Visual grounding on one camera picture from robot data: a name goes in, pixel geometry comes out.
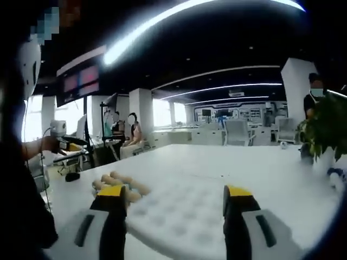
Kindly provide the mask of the person's left hand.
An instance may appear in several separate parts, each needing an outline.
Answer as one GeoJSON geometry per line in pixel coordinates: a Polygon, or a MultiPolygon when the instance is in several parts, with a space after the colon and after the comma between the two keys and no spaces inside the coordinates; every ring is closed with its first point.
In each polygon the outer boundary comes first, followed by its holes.
{"type": "Polygon", "coordinates": [[[50,151],[54,154],[66,155],[66,153],[60,148],[60,142],[54,136],[46,136],[42,138],[41,151],[50,151]]]}

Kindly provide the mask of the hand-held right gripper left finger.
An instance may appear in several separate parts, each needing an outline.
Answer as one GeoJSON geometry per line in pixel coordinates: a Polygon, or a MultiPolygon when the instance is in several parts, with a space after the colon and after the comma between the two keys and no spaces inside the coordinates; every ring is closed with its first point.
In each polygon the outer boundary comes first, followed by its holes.
{"type": "Polygon", "coordinates": [[[124,259],[126,188],[100,190],[88,209],[75,214],[46,250],[48,259],[124,259]]]}

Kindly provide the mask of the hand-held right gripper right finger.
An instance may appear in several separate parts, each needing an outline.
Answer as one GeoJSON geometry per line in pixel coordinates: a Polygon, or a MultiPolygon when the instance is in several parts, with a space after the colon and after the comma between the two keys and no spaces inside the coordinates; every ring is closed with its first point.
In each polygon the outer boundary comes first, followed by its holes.
{"type": "Polygon", "coordinates": [[[246,189],[223,190],[223,233],[227,259],[302,259],[291,229],[270,210],[260,207],[246,189]]]}

